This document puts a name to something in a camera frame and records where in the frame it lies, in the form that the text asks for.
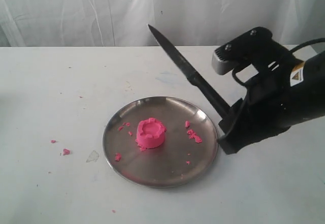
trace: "stainless steel plate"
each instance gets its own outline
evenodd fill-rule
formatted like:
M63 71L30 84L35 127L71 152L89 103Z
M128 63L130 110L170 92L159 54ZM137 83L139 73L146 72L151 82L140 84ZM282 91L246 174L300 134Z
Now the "stainless steel plate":
M166 140L158 148L140 151L135 142L137 126L149 117L166 126ZM186 120L202 138L201 144L188 138ZM124 122L131 125L119 131ZM124 106L108 122L103 145L108 163L117 173L150 187L172 187L195 179L210 166L218 150L217 131L208 116L189 102L171 97L144 98ZM116 153L122 156L119 162Z

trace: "knife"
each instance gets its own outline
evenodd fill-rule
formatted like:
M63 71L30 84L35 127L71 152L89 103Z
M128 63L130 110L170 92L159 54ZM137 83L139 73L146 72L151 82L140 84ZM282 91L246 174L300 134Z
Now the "knife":
M224 119L228 115L230 109L228 103L211 87L211 85L198 73L198 71L164 35L149 24L148 27L158 44L162 47L174 64L182 71L188 81L192 85L199 88L213 108Z

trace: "table surface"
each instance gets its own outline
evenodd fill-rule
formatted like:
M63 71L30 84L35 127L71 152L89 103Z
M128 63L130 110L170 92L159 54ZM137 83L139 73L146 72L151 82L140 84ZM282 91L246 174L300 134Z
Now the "table surface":
M229 104L244 95L229 74L213 71L215 47L179 49ZM325 222L325 118L234 155L220 150L188 185L147 188L105 159L103 132L117 110L166 95L220 120L161 48L1 48L0 64L1 223ZM60 155L64 148L72 154ZM87 162L93 151L99 158Z

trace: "screw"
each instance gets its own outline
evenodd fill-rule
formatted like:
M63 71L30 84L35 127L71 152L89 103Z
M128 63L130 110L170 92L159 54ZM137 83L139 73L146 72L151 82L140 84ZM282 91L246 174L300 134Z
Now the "screw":
M232 49L232 45L231 44L227 44L224 49L226 51L230 51Z
M250 35L251 36L255 36L256 35L256 30L255 29L252 29L252 31L250 32Z

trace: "white backdrop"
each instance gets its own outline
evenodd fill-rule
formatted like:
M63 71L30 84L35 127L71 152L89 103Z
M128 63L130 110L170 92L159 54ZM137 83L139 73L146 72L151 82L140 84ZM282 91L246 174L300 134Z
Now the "white backdrop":
M0 45L222 45L255 26L282 44L325 36L325 0L0 0Z

